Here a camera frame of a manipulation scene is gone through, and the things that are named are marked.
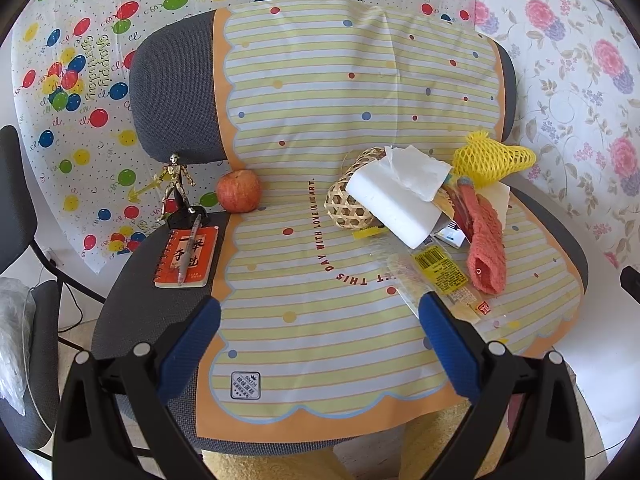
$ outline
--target pen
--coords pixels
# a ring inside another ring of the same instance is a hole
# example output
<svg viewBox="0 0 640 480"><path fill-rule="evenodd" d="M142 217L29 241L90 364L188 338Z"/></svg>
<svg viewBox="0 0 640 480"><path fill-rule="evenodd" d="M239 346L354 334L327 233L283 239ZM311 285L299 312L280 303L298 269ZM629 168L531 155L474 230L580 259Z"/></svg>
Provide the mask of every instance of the pen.
<svg viewBox="0 0 640 480"><path fill-rule="evenodd" d="M191 253L193 252L193 244L196 241L196 233L200 227L201 216L202 215L198 215L196 217L196 221L193 223L193 228L191 228L191 234L189 234L189 240L187 241L187 248L184 250L182 260L180 261L180 268L178 269L178 285L182 285L184 283L184 279L187 277L189 261L191 260Z"/></svg>

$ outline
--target white foam block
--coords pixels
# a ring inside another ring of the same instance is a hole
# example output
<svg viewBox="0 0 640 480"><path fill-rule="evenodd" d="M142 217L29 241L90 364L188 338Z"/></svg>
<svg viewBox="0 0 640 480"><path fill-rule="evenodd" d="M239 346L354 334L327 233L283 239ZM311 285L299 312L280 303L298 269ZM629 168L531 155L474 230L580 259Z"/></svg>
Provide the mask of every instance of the white foam block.
<svg viewBox="0 0 640 480"><path fill-rule="evenodd" d="M433 203L420 199L395 179L387 157L356 171L346 190L412 249L431 234L441 215Z"/></svg>

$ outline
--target plastic bag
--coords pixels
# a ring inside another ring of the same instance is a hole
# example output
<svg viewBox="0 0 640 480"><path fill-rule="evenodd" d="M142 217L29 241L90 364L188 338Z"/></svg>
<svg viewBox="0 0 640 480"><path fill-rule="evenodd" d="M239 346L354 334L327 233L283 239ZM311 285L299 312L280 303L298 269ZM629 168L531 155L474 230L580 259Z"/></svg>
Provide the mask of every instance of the plastic bag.
<svg viewBox="0 0 640 480"><path fill-rule="evenodd" d="M21 415L27 388L25 362L29 362L31 354L35 312L29 287L14 278L0 278L0 398Z"/></svg>

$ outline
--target floral wallpaper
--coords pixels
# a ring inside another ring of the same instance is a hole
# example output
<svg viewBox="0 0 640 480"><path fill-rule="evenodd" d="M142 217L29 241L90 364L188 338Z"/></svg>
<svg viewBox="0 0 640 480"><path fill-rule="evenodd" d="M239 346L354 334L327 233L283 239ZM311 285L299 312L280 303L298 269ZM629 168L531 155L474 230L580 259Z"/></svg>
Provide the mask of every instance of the floral wallpaper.
<svg viewBox="0 0 640 480"><path fill-rule="evenodd" d="M510 142L524 172L593 235L615 266L640 264L640 50L597 0L477 0L476 29L516 72Z"/></svg>

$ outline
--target silver screw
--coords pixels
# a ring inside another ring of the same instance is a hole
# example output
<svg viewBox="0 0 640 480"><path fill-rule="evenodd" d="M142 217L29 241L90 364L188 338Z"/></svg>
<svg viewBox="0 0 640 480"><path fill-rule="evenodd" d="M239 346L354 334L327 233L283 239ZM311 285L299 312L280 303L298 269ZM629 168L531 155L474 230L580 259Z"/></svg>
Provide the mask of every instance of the silver screw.
<svg viewBox="0 0 640 480"><path fill-rule="evenodd" d="M489 352L493 355L504 355L506 351L507 349L502 343L498 343L497 341L491 341L489 343Z"/></svg>
<svg viewBox="0 0 640 480"><path fill-rule="evenodd" d="M555 365L561 365L562 362L564 361L562 356L555 350L552 350L551 352L549 352L549 360Z"/></svg>
<svg viewBox="0 0 640 480"><path fill-rule="evenodd" d="M151 352L151 345L146 342L138 343L133 347L133 355L136 357L142 357Z"/></svg>
<svg viewBox="0 0 640 480"><path fill-rule="evenodd" d="M89 352L86 350L82 350L76 354L76 363L79 365L83 365L85 362L89 360Z"/></svg>

